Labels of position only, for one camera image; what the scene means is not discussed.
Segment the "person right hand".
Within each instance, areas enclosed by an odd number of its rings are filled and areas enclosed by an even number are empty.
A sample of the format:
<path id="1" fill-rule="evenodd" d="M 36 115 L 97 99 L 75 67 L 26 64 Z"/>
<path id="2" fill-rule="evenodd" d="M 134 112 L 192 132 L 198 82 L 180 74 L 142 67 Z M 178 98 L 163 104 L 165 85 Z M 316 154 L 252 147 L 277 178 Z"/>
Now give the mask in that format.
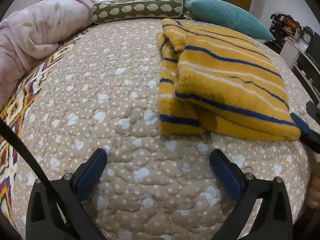
<path id="1" fill-rule="evenodd" d="M 306 204 L 312 209 L 319 208 L 320 202 L 320 178 L 319 178 L 319 163 L 313 169 L 312 178 L 310 180 L 308 192 L 306 195 Z"/>

